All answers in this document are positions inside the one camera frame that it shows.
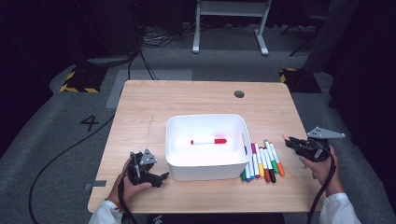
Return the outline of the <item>grey round stand base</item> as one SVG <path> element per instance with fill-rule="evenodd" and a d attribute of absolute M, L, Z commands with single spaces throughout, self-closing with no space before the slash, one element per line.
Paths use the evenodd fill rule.
<path fill-rule="evenodd" d="M 97 67 L 114 67 L 128 63 L 132 58 L 132 55 L 110 55 L 88 59 L 87 62 Z"/>

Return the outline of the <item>black capped marker pen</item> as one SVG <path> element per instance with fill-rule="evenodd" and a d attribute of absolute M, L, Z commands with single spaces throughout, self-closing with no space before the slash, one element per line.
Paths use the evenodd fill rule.
<path fill-rule="evenodd" d="M 264 155 L 265 162 L 266 162 L 266 165 L 267 165 L 267 168 L 268 168 L 268 173 L 269 173 L 270 181 L 271 181 L 272 183 L 275 183 L 275 182 L 276 182 L 276 176 L 275 176 L 275 172 L 274 172 L 274 169 L 273 169 L 273 166 L 272 166 L 272 163 L 271 163 L 271 160 L 270 160 L 270 157 L 269 157 L 269 153 L 268 153 L 268 149 L 267 149 L 267 148 L 265 148 L 265 149 L 263 150 L 263 155 Z"/>

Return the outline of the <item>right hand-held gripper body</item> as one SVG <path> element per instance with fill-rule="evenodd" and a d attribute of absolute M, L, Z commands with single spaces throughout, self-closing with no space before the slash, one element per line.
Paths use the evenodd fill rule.
<path fill-rule="evenodd" d="M 305 156 L 310 161 L 325 161 L 331 154 L 330 139 L 345 138 L 344 133 L 337 133 L 324 128 L 316 127 L 306 134 L 307 139 L 303 146 L 307 149 Z"/>

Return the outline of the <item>yellow black striped floor pad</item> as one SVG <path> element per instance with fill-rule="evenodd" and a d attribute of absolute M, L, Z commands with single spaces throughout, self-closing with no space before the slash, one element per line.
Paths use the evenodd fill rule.
<path fill-rule="evenodd" d="M 106 68 L 74 67 L 67 75 L 60 91 L 97 93 L 101 90 L 106 72 Z"/>
<path fill-rule="evenodd" d="M 279 78 L 290 92 L 321 93 L 315 76 L 303 69 L 282 68 L 279 70 Z"/>

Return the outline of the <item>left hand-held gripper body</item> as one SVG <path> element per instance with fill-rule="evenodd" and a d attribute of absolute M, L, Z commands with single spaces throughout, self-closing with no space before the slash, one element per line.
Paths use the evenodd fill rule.
<path fill-rule="evenodd" d="M 154 174 L 149 170 L 157 162 L 157 159 L 146 148 L 144 152 L 130 153 L 130 162 L 128 165 L 128 177 L 134 185 L 154 180 Z"/>

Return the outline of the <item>red capped marker pen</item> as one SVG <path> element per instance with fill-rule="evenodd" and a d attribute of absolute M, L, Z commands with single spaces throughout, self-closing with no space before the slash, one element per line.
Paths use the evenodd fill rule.
<path fill-rule="evenodd" d="M 206 145 L 206 144 L 226 144 L 227 139 L 224 138 L 201 138 L 201 139 L 192 139 L 192 145 Z"/>

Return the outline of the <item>person's right hand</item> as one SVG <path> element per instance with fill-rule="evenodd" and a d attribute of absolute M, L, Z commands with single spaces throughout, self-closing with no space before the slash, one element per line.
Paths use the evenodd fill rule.
<path fill-rule="evenodd" d="M 303 165 L 312 171 L 313 176 L 318 180 L 320 185 L 324 185 L 325 181 L 328 178 L 328 175 L 329 175 L 330 169 L 331 169 L 331 165 L 332 165 L 332 160 L 334 160 L 335 166 L 338 166 L 338 158 L 335 153 L 335 150 L 333 147 L 330 147 L 330 149 L 331 149 L 333 159 L 328 158 L 326 161 L 312 162 L 303 156 L 299 157 L 299 160 L 303 163 Z M 345 192 L 343 185 L 341 183 L 341 179 L 339 177 L 339 169 L 338 168 L 335 169 L 335 172 L 332 176 L 332 180 L 328 184 L 325 192 L 326 192 L 327 197 L 329 197 L 333 194 L 336 194 L 336 193 L 344 193 Z"/>

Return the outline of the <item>orange capped marker pen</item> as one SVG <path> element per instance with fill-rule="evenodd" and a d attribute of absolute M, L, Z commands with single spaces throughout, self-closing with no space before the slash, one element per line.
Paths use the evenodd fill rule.
<path fill-rule="evenodd" d="M 277 156 L 275 145 L 272 142 L 270 142 L 270 146 L 271 146 L 272 153 L 273 153 L 273 155 L 275 157 L 275 160 L 276 160 L 276 163 L 277 163 L 278 173 L 281 176 L 284 176 L 285 175 L 285 171 L 284 171 L 282 163 L 280 162 L 280 159 Z"/>

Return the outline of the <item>grey curtain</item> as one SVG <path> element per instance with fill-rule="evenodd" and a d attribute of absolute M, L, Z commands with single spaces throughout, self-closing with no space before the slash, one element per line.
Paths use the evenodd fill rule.
<path fill-rule="evenodd" d="M 332 0 L 329 18 L 323 25 L 311 49 L 303 69 L 308 73 L 320 73 L 332 57 L 336 46 L 346 31 L 361 0 Z"/>

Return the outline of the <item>white plastic box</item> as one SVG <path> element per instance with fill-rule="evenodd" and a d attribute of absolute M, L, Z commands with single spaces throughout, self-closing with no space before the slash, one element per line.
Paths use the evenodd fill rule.
<path fill-rule="evenodd" d="M 192 145 L 192 139 L 224 138 L 226 144 Z M 235 114 L 175 116 L 168 120 L 165 158 L 178 181 L 236 178 L 252 157 L 245 120 Z"/>

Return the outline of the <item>grey tape piece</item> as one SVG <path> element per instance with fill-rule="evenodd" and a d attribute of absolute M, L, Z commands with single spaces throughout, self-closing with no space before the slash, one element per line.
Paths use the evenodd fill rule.
<path fill-rule="evenodd" d="M 106 180 L 94 180 L 91 183 L 86 183 L 84 189 L 89 190 L 95 187 L 105 187 L 105 186 L 106 186 Z"/>

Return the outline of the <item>white desk frame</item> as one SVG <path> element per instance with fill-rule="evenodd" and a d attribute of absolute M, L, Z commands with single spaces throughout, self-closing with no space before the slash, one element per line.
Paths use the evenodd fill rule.
<path fill-rule="evenodd" d="M 263 39 L 263 31 L 268 18 L 272 0 L 263 0 L 262 2 L 243 2 L 235 1 L 213 1 L 197 0 L 195 8 L 195 32 L 192 43 L 192 52 L 197 54 L 200 51 L 201 28 L 200 22 L 202 16 L 235 16 L 235 17 L 254 17 L 260 18 L 260 28 L 254 31 L 254 35 L 259 44 L 263 56 L 269 55 L 269 50 Z"/>

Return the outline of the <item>person's left hand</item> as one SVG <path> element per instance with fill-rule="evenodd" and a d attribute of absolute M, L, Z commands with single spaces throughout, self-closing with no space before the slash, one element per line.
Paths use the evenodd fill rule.
<path fill-rule="evenodd" d="M 114 203 L 119 203 L 119 189 L 118 186 L 120 184 L 120 182 L 123 182 L 123 200 L 126 204 L 129 204 L 132 202 L 133 197 L 146 190 L 146 189 L 150 189 L 152 187 L 152 185 L 149 182 L 145 182 L 139 185 L 134 185 L 128 176 L 124 175 L 123 173 L 127 170 L 127 166 L 128 163 L 130 162 L 130 160 L 127 160 L 124 165 L 123 168 L 120 172 L 120 174 L 118 175 L 112 190 L 110 191 L 109 195 L 107 196 L 108 199 L 110 199 L 112 202 Z"/>

